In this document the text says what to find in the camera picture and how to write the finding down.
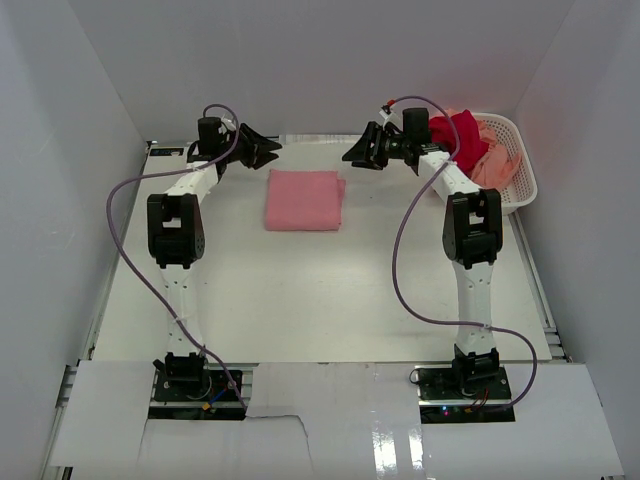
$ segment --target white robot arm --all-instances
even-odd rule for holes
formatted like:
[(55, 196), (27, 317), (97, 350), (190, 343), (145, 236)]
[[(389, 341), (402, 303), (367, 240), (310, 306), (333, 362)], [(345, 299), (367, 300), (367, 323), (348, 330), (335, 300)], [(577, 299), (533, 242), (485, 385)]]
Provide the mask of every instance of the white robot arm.
[[(425, 178), (449, 161), (449, 153), (431, 143), (426, 108), (405, 109), (403, 130), (390, 106), (385, 105), (380, 114), (383, 124), (369, 122), (344, 161), (382, 170), (389, 159), (402, 159)], [(493, 333), (487, 327), (491, 325), (491, 274), (502, 248), (500, 194), (481, 189), (453, 163), (445, 167), (433, 188), (446, 204), (443, 246), (456, 274), (459, 320), (485, 325), (458, 327), (452, 367), (464, 386), (492, 378), (499, 370)]]
[[(282, 148), (279, 143), (242, 124), (234, 151), (223, 162), (203, 168), (231, 147), (235, 130), (233, 123), (224, 118), (201, 118), (198, 121), (199, 140), (189, 149), (187, 159), (193, 171), (180, 177), (166, 192), (150, 195), (147, 199), (149, 252), (160, 267), (168, 302), (200, 345), (203, 345), (203, 338), (194, 272), (205, 249), (200, 205), (218, 184), (229, 163), (240, 161), (247, 168), (258, 169), (278, 158), (273, 151)], [(172, 358), (184, 359), (192, 353), (199, 356), (201, 352), (185, 338), (176, 320), (171, 316), (168, 318), (167, 351)]]

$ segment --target white plastic basket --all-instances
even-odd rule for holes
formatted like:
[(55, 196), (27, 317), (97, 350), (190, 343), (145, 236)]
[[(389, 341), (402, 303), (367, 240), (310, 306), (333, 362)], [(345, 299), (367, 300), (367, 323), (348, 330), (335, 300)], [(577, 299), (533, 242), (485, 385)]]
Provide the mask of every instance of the white plastic basket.
[(531, 168), (527, 151), (524, 148), (524, 142), (520, 132), (518, 132), (518, 127), (508, 118), (494, 115), (493, 113), (474, 113), (473, 116), (476, 120), (484, 120), (487, 125), (496, 131), (498, 142), (507, 147), (509, 158), (513, 158), (518, 152), (522, 153), (520, 168), (507, 188), (500, 192), (502, 214), (509, 215), (518, 208), (533, 202), (536, 195), (538, 195), (538, 185), (533, 176), (533, 169)]

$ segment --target folded pink towel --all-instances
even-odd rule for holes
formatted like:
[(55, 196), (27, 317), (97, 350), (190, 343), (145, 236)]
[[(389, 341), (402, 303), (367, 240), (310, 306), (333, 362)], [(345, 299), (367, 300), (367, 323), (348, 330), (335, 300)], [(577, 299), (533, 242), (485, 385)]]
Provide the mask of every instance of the folded pink towel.
[(270, 231), (338, 230), (345, 181), (338, 172), (271, 170), (265, 227)]

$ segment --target red cloth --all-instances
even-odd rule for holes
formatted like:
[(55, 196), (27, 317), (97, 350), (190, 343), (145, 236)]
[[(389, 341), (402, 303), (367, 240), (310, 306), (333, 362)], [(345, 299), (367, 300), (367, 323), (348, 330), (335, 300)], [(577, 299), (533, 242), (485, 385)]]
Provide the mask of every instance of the red cloth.
[[(489, 144), (480, 140), (478, 123), (469, 110), (457, 113), (451, 117), (451, 120), (460, 135), (460, 151), (456, 155), (455, 161), (460, 170), (470, 177), (475, 164), (489, 150)], [(453, 153), (456, 148), (456, 138), (453, 136), (453, 130), (451, 130), (447, 119), (444, 117), (431, 118), (429, 129), (431, 130), (431, 141), (443, 144), (449, 153)]]

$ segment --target fabric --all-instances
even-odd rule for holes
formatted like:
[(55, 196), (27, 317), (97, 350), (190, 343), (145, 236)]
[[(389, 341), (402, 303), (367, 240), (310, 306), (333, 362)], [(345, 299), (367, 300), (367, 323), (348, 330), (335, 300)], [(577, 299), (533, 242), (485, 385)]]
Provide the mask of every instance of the fabric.
[[(480, 139), (478, 124), (469, 110), (457, 113), (451, 117), (460, 135), (460, 151), (456, 156), (456, 163), (467, 176), (471, 175), (473, 167), (489, 150), (489, 144)], [(431, 141), (441, 143), (449, 153), (456, 148), (456, 139), (449, 122), (443, 116), (429, 120)]]
[(504, 190), (520, 168), (522, 154), (518, 152), (509, 158), (509, 152), (496, 139), (496, 132), (483, 120), (478, 121), (480, 139), (487, 142), (489, 150), (476, 163), (471, 172), (471, 180), (483, 188)]
[(331, 231), (342, 224), (346, 182), (338, 172), (271, 170), (265, 227), (269, 231)]

